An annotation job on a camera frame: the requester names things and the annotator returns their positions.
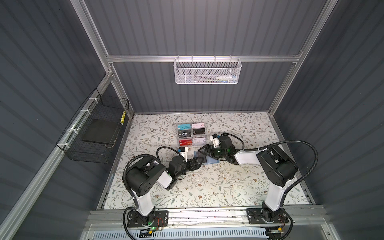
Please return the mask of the blue leather card wallet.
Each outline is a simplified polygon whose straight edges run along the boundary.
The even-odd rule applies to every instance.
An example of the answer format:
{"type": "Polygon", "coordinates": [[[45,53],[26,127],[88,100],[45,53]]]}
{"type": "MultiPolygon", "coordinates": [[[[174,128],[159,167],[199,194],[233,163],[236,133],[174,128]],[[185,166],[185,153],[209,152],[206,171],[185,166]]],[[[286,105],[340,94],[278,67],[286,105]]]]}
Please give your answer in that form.
{"type": "Polygon", "coordinates": [[[220,161],[217,159],[207,159],[207,163],[205,165],[218,164],[220,161]]]}

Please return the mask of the clear acrylic card display stand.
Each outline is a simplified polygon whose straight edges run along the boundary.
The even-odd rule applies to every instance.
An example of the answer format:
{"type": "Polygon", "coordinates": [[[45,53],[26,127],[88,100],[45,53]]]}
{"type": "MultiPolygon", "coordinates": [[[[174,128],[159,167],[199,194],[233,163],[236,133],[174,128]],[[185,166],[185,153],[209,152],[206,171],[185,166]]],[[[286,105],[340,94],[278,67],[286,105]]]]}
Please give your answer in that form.
{"type": "Polygon", "coordinates": [[[181,139],[193,139],[193,138],[206,138],[207,140],[207,137],[206,137],[206,134],[205,135],[193,135],[193,129],[191,127],[191,132],[192,132],[192,136],[190,138],[179,138],[178,136],[178,129],[177,129],[177,136],[178,136],[178,140],[181,140],[181,139]]]}

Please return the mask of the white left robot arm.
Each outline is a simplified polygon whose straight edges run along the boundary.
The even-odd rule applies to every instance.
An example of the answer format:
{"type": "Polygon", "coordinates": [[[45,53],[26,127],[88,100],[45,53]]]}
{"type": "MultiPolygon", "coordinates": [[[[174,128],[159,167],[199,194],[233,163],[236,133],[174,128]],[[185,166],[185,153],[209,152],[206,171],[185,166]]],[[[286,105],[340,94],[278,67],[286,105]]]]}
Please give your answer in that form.
{"type": "Polygon", "coordinates": [[[166,167],[159,158],[142,154],[134,157],[124,168],[122,181],[134,200],[136,211],[142,218],[151,218],[155,206],[151,199],[151,189],[157,183],[170,190],[178,179],[188,172],[198,170],[205,158],[194,157],[186,160],[182,155],[173,157],[166,167]]]}

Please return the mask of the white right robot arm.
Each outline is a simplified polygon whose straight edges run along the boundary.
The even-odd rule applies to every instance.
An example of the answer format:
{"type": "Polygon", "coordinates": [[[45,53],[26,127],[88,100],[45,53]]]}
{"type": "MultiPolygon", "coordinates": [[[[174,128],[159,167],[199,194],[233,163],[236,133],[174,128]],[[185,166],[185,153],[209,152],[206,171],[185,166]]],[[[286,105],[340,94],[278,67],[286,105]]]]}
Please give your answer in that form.
{"type": "Polygon", "coordinates": [[[273,218],[283,211],[286,191],[293,184],[298,171],[295,162],[279,147],[288,141],[276,142],[256,149],[236,149],[231,134],[212,135],[212,145],[204,145],[198,152],[206,157],[225,160],[233,165],[261,165],[270,181],[266,199],[262,203],[261,214],[273,218]]]}

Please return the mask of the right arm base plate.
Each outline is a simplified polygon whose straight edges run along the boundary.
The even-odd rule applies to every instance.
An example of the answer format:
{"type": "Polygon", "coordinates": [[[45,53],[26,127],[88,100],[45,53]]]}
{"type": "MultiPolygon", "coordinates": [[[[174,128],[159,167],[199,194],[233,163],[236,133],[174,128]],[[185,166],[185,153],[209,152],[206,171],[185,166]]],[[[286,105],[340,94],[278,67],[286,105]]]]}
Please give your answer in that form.
{"type": "Polygon", "coordinates": [[[250,224],[287,224],[290,220],[283,208],[271,211],[269,208],[248,208],[247,218],[250,224]]]}

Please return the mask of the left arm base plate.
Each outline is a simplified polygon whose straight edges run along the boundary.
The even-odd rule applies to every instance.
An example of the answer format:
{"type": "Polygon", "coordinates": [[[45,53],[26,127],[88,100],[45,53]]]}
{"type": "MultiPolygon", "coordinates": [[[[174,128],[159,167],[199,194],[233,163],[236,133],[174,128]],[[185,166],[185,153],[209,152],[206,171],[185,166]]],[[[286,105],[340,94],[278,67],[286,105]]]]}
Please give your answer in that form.
{"type": "Polygon", "coordinates": [[[148,216],[144,217],[135,210],[130,211],[126,215],[126,223],[129,228],[138,227],[166,227],[169,220],[169,211],[152,211],[148,216]]]}

